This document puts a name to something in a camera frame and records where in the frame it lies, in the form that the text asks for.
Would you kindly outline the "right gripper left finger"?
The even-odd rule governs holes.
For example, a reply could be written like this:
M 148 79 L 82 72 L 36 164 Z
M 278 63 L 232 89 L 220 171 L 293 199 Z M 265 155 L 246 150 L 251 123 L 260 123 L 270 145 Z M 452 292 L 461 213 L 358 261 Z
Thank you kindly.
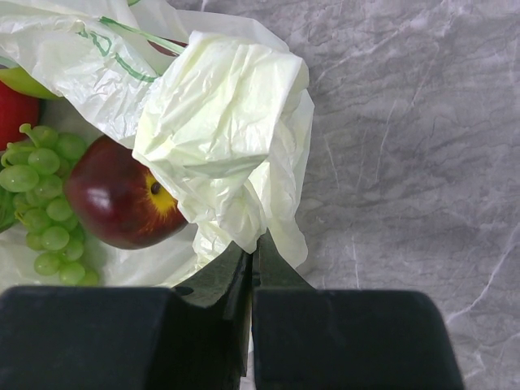
M 174 288 L 19 286 L 1 296 L 4 389 L 237 389 L 251 257 L 229 245 Z

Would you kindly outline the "green plastic bag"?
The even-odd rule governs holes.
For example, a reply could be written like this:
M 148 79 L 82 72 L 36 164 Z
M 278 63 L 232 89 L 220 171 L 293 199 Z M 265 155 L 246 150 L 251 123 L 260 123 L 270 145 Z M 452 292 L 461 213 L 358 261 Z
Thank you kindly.
M 306 260 L 309 74 L 261 24 L 158 1 L 4 1 L 1 55 L 58 95 L 48 124 L 128 147 L 188 220 L 146 249 L 89 239 L 104 284 L 171 287 L 265 232 L 292 267 Z

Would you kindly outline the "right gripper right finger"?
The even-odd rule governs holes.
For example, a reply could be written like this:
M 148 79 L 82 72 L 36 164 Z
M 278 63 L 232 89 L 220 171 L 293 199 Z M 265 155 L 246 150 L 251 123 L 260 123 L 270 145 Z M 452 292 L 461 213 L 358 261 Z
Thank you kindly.
M 259 389 L 461 389 L 444 320 L 419 291 L 316 289 L 270 234 L 253 255 Z

